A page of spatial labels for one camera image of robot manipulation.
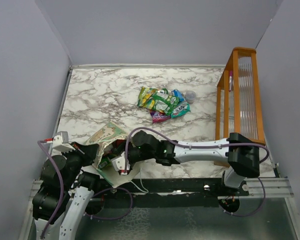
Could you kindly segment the green paper gift bag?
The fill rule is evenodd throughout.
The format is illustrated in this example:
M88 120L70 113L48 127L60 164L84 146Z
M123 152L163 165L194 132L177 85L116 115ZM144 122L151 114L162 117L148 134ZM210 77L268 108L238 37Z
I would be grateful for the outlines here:
M111 160L113 144L126 144L127 136L128 133L124 131L124 129L120 128L115 123L108 122L84 143L85 145L99 144L99 150L92 166L112 188L118 188L123 184L132 183L134 177L137 176L141 170L142 164L140 162L130 165L128 175L119 175L119 173L113 168L112 164L102 169L98 168L102 157L109 157Z

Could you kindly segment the purple snack packet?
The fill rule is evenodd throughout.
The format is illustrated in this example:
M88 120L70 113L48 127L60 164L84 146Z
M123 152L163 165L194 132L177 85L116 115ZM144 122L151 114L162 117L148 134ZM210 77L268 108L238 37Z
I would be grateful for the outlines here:
M166 115L162 112L159 111L154 111L154 110L149 110L150 116L152 118L152 123L156 124L156 123L162 123L165 122L167 120L169 120L171 118L170 115Z

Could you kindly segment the green yellow snack packet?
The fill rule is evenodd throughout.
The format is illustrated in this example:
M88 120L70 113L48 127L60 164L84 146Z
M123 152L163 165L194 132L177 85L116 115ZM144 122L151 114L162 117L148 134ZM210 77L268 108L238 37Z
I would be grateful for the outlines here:
M150 87L142 87L138 96L138 107L143 107L146 101L155 93L157 92L157 88L150 88Z

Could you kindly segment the green white snack packet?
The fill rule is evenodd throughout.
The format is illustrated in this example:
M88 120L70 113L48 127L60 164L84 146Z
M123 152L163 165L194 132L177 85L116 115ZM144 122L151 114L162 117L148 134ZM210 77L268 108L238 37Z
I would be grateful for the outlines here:
M174 108L178 105L180 98L161 91L156 91L145 102L144 107L148 110L171 115Z

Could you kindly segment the teal snack packet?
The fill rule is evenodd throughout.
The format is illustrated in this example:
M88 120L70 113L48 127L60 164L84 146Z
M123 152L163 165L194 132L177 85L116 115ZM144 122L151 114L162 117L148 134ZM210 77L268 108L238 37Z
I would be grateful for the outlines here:
M172 111L170 117L177 118L177 117L182 117L186 113L190 112L190 105L188 104L187 101L182 101L180 102Z

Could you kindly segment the blue snack packet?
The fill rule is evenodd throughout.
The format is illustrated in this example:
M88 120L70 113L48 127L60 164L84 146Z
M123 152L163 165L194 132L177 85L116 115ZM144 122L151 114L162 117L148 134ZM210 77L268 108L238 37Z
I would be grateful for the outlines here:
M184 98L184 96L182 95L182 93L181 93L179 90L177 90L177 89L172 90L172 91L171 91L171 94L172 94L174 97L178 98L178 102L179 102L179 103L181 103L181 102L183 102L183 101L185 100L185 98Z

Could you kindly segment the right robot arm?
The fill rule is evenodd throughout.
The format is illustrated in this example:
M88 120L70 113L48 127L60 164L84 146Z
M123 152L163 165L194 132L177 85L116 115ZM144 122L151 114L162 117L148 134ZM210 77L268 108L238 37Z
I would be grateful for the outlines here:
M237 132L229 137L205 142L158 140L143 130L138 131L130 142L124 141L122 152L111 160L120 175L128 175L135 163L155 159L157 164L171 166L188 162L213 161L226 163L229 168L223 173L219 189L230 196L246 178L260 175L260 148Z

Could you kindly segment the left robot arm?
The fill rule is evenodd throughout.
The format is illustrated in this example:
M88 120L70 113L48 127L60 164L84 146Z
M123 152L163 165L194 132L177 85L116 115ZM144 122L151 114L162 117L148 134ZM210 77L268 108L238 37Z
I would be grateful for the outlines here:
M42 183L32 200L38 240L73 240L91 198L101 190L100 176L82 171L93 164L100 146L72 142L72 150L51 155L38 142L47 156L41 173Z

